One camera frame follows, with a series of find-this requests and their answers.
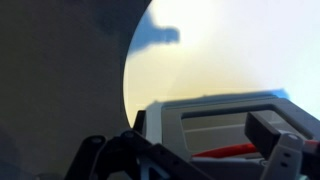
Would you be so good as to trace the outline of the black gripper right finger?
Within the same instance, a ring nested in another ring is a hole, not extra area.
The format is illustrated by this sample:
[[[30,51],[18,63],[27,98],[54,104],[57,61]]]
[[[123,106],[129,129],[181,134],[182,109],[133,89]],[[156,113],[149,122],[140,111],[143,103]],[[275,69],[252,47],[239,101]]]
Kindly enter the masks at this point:
[[[256,112],[247,114],[244,133],[263,158],[269,159],[281,133]]]

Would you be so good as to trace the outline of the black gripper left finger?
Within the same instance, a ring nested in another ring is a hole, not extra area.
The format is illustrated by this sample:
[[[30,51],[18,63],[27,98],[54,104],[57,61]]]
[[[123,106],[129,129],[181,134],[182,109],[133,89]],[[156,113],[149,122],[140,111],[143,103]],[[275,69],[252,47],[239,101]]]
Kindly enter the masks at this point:
[[[146,122],[146,111],[139,110],[135,118],[133,129],[139,134],[144,135],[146,130],[145,122]]]

